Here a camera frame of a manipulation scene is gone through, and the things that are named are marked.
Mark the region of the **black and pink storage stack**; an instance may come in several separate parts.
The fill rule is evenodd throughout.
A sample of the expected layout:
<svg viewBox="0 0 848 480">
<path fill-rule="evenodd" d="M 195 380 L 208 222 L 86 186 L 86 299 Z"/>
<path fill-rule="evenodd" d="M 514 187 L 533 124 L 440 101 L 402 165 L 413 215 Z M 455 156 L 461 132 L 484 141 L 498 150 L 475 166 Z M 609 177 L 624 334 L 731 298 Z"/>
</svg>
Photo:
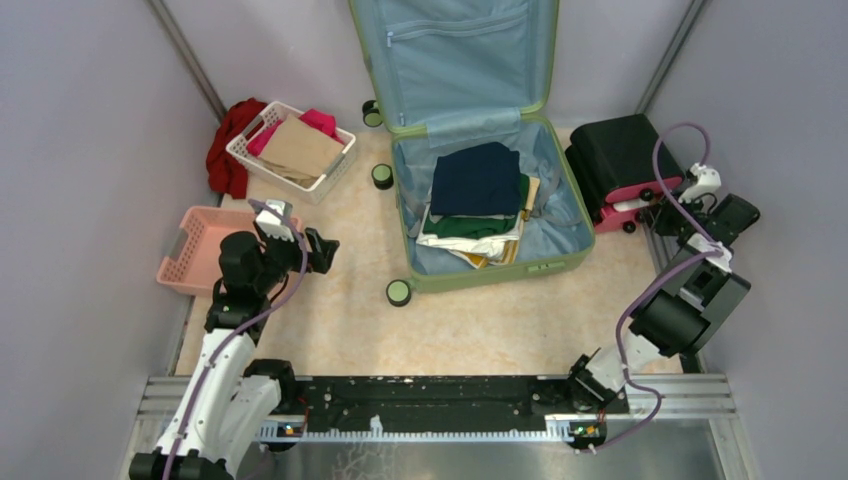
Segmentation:
<svg viewBox="0 0 848 480">
<path fill-rule="evenodd" d="M 658 153 L 660 175 L 653 170 L 658 132 L 644 114 L 612 118 L 577 127 L 565 156 L 578 182 L 597 234 L 636 231 L 641 210 L 663 197 L 663 187 L 677 188 L 685 174 L 667 147 Z M 617 202 L 639 199 L 638 210 L 617 212 Z"/>
</svg>

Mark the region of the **pink plastic basket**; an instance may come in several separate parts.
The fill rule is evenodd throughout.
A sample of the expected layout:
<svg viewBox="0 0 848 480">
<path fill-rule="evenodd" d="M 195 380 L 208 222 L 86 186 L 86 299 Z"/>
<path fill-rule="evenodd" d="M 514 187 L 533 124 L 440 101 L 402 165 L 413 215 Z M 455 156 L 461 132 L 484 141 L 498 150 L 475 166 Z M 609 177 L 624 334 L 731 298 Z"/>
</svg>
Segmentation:
<svg viewBox="0 0 848 480">
<path fill-rule="evenodd" d="M 179 238 L 163 258 L 156 280 L 180 294 L 219 297 L 219 290 L 265 295 L 281 281 L 282 271 L 268 266 L 268 236 L 255 222 L 257 213 L 194 206 L 180 223 Z M 292 233 L 303 232 L 291 216 Z"/>
</svg>

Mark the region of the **navy blue garment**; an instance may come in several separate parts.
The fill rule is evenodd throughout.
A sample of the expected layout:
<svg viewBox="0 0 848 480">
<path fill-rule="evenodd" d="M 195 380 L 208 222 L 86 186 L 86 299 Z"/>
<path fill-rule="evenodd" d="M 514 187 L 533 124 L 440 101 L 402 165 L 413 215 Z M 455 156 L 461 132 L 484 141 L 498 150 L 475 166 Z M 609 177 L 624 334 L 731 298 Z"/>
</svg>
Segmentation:
<svg viewBox="0 0 848 480">
<path fill-rule="evenodd" d="M 438 216 L 512 215 L 523 205 L 520 155 L 499 142 L 437 159 L 430 211 Z"/>
</svg>

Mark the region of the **green hard-shell suitcase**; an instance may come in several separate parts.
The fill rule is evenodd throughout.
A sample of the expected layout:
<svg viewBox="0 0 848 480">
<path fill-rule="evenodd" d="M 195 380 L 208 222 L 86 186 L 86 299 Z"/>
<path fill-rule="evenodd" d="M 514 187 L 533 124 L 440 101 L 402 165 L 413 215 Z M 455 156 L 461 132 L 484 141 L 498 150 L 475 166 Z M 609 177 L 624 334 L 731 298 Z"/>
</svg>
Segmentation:
<svg viewBox="0 0 848 480">
<path fill-rule="evenodd" d="M 595 244 L 595 231 L 564 148 L 544 115 L 552 83 L 556 1 L 353 1 L 349 5 L 391 134 L 389 169 L 409 274 L 388 301 L 567 272 Z M 415 243 L 430 214 L 439 157 L 499 142 L 539 178 L 523 234 L 498 259 Z"/>
</svg>

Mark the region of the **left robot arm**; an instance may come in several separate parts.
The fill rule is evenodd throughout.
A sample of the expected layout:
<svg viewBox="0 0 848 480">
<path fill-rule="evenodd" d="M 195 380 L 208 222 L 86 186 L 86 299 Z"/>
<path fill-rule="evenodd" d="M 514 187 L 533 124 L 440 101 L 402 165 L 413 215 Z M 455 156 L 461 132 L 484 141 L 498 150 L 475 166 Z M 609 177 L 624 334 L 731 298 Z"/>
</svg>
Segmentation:
<svg viewBox="0 0 848 480">
<path fill-rule="evenodd" d="M 271 298 L 292 273 L 325 274 L 340 247 L 314 228 L 274 238 L 237 231 L 220 243 L 221 277 L 204 324 L 201 357 L 168 427 L 149 453 L 133 456 L 132 479 L 234 479 L 266 417 L 298 398 L 286 360 L 254 352 Z"/>
</svg>

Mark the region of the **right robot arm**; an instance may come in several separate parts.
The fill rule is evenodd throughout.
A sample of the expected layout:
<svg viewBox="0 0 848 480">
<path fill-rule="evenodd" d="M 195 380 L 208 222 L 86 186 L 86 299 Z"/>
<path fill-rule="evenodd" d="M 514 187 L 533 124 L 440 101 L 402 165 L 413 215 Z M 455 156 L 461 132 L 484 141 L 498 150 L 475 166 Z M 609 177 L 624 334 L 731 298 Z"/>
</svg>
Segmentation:
<svg viewBox="0 0 848 480">
<path fill-rule="evenodd" d="M 683 208 L 687 217 L 667 201 L 651 209 L 650 227 L 675 237 L 678 250 L 625 309 L 613 343 L 572 366 L 566 396 L 577 410 L 607 406 L 628 376 L 656 359 L 697 353 L 750 291 L 750 282 L 731 268 L 731 245 L 759 220 L 759 209 L 735 194 L 711 207 L 697 198 Z"/>
</svg>

